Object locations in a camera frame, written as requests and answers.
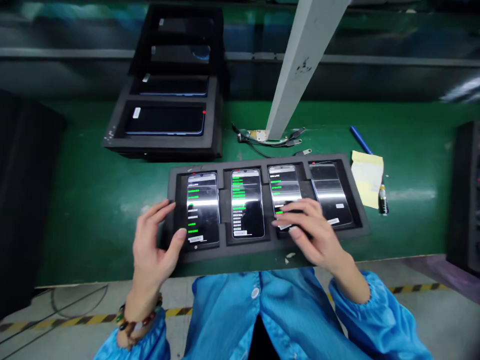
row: white pole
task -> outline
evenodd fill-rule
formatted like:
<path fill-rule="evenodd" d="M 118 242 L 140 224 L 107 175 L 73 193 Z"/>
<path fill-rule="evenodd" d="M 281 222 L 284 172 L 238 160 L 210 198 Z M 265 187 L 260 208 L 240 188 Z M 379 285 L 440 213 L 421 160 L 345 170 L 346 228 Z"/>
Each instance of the white pole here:
<path fill-rule="evenodd" d="M 266 125 L 282 137 L 350 0 L 299 0 Z"/>

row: blue sleeve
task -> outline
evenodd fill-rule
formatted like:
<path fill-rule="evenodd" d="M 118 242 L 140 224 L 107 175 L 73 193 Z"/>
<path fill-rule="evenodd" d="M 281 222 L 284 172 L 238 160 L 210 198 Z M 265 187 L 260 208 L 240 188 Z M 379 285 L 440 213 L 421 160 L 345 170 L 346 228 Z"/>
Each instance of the blue sleeve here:
<path fill-rule="evenodd" d="M 163 309 L 155 317 L 155 324 L 151 330 L 132 347 L 131 351 L 119 347 L 117 344 L 118 328 L 108 337 L 100 350 L 95 355 L 94 360 L 168 360 L 170 359 L 170 346 L 167 341 L 167 328 L 165 326 L 165 311 Z"/>
<path fill-rule="evenodd" d="M 348 330 L 348 338 L 374 359 L 433 359 L 417 337 L 412 313 L 376 274 L 369 271 L 362 274 L 370 287 L 370 300 L 366 304 L 347 299 L 335 279 L 329 286 L 336 314 Z"/>

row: black foam tray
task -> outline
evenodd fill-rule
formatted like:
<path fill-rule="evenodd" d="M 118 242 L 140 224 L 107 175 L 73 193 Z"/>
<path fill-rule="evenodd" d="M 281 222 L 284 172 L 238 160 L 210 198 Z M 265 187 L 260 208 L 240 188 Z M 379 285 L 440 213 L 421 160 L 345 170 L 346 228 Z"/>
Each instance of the black foam tray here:
<path fill-rule="evenodd" d="M 220 257 L 229 257 L 272 251 L 279 248 L 294 248 L 296 245 L 287 232 L 278 232 L 271 222 L 274 220 L 274 209 L 270 194 L 268 167 L 273 165 L 293 164 L 296 167 L 300 192 L 303 198 L 315 199 L 312 187 L 309 164 L 312 162 L 331 161 L 335 163 L 343 191 L 350 207 L 353 222 L 349 225 L 335 228 L 339 239 L 359 237 L 370 233 L 370 226 L 365 214 L 364 206 L 360 199 L 357 186 L 350 168 L 350 163 L 345 154 L 316 154 L 290 157 L 274 157 L 251 161 L 232 161 L 208 163 L 204 165 L 190 165 L 173 167 L 170 170 L 168 181 L 168 199 L 177 202 L 173 213 L 170 213 L 163 224 L 162 236 L 159 247 L 167 249 L 172 235 L 184 227 L 187 204 L 187 178 L 192 173 L 217 173 L 218 197 L 220 207 L 220 224 L 218 227 L 220 241 L 209 246 L 202 246 L 193 250 L 192 246 L 185 247 L 180 255 L 180 262 L 190 263 Z M 265 223 L 265 236 L 262 238 L 238 240 L 232 237 L 231 216 L 231 171 L 235 169 L 259 169 L 263 200 L 263 221 Z"/>

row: person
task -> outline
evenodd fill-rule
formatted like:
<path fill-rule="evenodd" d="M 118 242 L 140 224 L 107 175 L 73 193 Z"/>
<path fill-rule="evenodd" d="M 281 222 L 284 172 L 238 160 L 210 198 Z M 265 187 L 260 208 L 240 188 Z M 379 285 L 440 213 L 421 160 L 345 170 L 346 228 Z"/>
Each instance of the person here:
<path fill-rule="evenodd" d="M 170 358 L 157 297 L 177 265 L 186 230 L 173 235 L 166 251 L 156 244 L 159 223 L 174 207 L 165 200 L 138 218 L 132 289 L 119 316 L 121 324 L 129 324 L 110 335 L 95 359 Z M 294 243 L 333 275 L 329 290 L 336 313 L 313 268 L 199 277 L 192 286 L 185 359 L 432 359 L 412 314 L 377 275 L 358 270 L 317 201 L 301 199 L 282 211 L 272 224 L 293 224 Z"/>

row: blue anti-static smock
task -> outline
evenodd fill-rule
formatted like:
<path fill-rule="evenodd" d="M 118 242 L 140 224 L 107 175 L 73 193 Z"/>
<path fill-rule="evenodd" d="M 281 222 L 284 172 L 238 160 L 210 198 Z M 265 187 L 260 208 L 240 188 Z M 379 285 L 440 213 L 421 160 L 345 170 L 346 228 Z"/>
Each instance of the blue anti-static smock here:
<path fill-rule="evenodd" d="M 198 278 L 185 348 L 186 359 L 247 359 L 257 316 L 281 359 L 432 359 L 415 332 L 412 314 L 372 272 L 366 304 L 329 286 L 336 315 L 313 269 L 289 269 Z M 170 359 L 165 312 L 132 348 L 119 348 L 115 330 L 95 359 Z"/>

